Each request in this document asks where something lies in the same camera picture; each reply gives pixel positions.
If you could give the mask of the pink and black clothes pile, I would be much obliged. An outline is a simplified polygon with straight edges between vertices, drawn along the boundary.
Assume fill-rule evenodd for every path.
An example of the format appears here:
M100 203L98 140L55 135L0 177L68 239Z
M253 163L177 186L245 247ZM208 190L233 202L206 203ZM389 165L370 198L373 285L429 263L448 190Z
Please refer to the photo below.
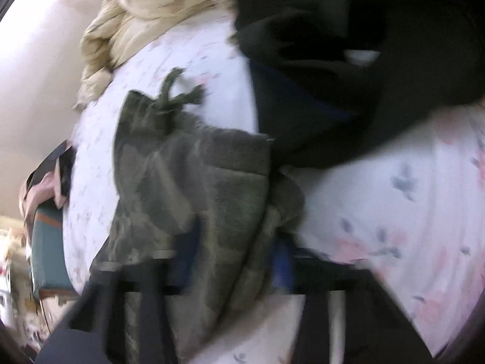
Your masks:
M19 210L24 226L32 235L35 213L44 202L52 201L58 210L67 203L71 190L75 148L70 140L56 147L27 177L19 192Z

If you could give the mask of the black garment pile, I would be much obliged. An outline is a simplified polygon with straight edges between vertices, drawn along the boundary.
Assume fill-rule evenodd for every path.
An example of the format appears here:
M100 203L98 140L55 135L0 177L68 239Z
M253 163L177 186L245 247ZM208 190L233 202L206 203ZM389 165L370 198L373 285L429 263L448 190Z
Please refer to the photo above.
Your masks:
M484 0L236 0L271 167L328 168L484 94Z

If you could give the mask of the cream cartoon-print duvet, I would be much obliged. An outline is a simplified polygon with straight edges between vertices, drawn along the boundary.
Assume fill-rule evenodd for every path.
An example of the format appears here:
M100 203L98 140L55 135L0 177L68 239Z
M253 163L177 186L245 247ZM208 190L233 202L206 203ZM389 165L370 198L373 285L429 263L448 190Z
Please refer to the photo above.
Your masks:
M74 109L96 101L115 69L174 26L210 8L233 7L234 0L103 0L81 38L84 69Z

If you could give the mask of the white floral bed sheet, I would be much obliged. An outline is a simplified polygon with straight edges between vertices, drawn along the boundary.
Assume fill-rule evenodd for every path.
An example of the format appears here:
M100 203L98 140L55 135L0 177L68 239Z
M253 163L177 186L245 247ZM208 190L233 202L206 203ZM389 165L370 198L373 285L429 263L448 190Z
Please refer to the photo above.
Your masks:
M153 95L184 67L208 88L196 113L255 132L247 61L229 42L232 17L212 10L184 21L120 67L72 135L76 158L64 211L64 254L75 289L109 235L118 194L113 138L127 92ZM484 109L435 113L369 155L326 172L291 173L306 209L298 241L331 261L361 261L398 300L431 352L459 333L484 289Z

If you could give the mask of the teal bed footboard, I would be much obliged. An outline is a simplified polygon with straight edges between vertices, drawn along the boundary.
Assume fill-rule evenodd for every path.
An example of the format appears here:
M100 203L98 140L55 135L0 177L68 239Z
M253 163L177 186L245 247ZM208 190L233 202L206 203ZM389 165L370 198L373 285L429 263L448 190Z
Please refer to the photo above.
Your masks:
M77 296L64 258L62 211L53 200L42 203L35 212L30 269L33 294L38 300Z

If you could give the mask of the camouflage cargo pants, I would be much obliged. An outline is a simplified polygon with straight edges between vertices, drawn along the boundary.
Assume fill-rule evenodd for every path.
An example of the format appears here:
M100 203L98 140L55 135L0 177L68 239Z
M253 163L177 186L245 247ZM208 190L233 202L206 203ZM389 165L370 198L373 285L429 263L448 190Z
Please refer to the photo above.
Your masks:
M275 233L302 212L304 196L288 177L272 177L266 136L188 112L205 91L172 96L181 74L172 69L157 98L136 90L125 98L113 143L119 201L91 268L173 251L182 291L169 306L185 362L265 292Z

